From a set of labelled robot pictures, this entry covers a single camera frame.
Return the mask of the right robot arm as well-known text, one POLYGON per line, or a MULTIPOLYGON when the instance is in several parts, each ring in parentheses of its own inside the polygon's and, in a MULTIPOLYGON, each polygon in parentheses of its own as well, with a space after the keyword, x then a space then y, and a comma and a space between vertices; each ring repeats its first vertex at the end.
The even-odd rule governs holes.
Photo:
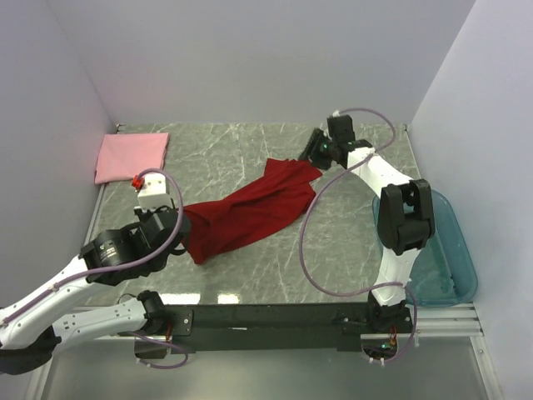
POLYGON ((367 290, 366 322, 380 332, 410 316, 406 286, 416 259, 436 230, 431 185, 400 172, 378 148, 356 139, 350 115, 334 112, 326 123, 326 131, 313 131, 300 159, 322 170, 337 163, 379 199, 377 234, 383 251, 376 282, 367 290))

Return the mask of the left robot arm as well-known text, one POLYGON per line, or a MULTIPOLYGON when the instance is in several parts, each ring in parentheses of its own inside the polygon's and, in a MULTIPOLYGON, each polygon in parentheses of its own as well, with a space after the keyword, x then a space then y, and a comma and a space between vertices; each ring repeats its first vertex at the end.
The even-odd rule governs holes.
POLYGON ((174 208, 136 208, 137 222, 100 232, 55 277, 1 311, 1 372, 22 375, 74 344, 116 333, 168 334, 171 314, 157 292, 74 313, 76 303, 127 280, 161 271, 185 251, 190 219, 174 208))

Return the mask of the red t shirt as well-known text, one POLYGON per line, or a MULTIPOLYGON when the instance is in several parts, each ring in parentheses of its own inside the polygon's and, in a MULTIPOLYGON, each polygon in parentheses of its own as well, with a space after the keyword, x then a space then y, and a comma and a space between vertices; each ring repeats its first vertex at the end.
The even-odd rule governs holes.
POLYGON ((308 161, 269 158, 263 175, 221 200, 184 207, 192 223, 187 251, 195 264, 277 233, 306 213, 321 171, 308 161))

